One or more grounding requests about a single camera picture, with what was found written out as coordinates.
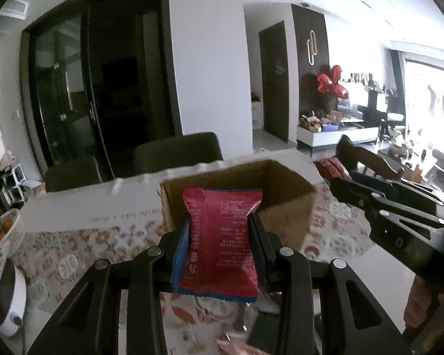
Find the right hand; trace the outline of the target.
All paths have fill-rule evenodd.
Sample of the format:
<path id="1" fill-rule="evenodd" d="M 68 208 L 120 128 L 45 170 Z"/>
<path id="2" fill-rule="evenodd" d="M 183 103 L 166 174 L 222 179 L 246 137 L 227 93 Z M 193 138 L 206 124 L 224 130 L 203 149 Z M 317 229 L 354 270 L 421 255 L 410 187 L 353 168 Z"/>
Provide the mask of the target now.
<path id="1" fill-rule="evenodd" d="M 439 294 L 437 299 L 444 305 L 444 293 Z M 432 292 L 427 287 L 425 280 L 420 277 L 415 277 L 403 313 L 405 325 L 407 327 L 417 328 L 424 323 L 427 318 L 427 310 L 431 303 Z"/>

